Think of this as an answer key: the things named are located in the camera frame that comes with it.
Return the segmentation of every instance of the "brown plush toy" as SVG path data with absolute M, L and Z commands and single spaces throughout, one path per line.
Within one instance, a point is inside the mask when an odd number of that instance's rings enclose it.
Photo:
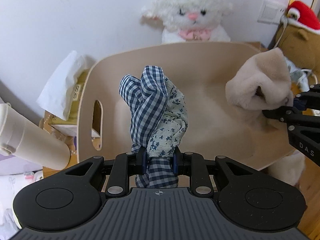
M 312 70 L 320 80 L 320 22 L 314 12 L 303 2 L 294 1 L 281 22 L 277 46 L 296 67 Z

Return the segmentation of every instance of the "metal rivet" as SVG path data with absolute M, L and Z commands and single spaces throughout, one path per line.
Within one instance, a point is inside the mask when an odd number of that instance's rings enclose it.
M 200 186 L 196 188 L 196 192 L 199 194 L 209 194 L 211 192 L 211 189 L 206 186 Z
M 113 186 L 108 188 L 108 192 L 110 194 L 119 194 L 123 191 L 123 188 L 119 187 L 119 186 Z

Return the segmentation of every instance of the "white tissue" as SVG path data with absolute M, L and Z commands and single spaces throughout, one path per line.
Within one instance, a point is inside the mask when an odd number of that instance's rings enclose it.
M 75 50 L 53 72 L 37 99 L 38 105 L 49 113 L 67 121 L 71 94 L 80 74 L 87 68 L 82 55 Z

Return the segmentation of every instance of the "beige plastic basket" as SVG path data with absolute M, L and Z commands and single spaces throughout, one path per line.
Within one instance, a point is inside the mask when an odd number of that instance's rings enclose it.
M 113 159 L 131 149 L 130 111 L 118 93 L 126 74 L 141 77 L 146 65 L 162 67 L 185 95 L 188 129 L 180 150 L 206 159 L 226 155 L 262 169 L 292 152 L 285 128 L 263 132 L 241 124 L 225 98 L 225 84 L 244 62 L 259 53 L 243 43 L 185 42 L 137 49 L 106 57 L 90 71 L 78 118 L 78 161 L 94 155 Z M 102 106 L 101 149 L 91 142 L 93 106 Z

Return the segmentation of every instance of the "gray ribbed panel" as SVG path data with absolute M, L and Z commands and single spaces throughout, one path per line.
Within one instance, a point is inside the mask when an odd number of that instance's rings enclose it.
M 302 240 L 296 228 L 258 233 L 225 219 L 210 199 L 192 196 L 187 188 L 134 188 L 127 197 L 110 199 L 93 220 L 57 233 L 24 228 L 13 240 Z

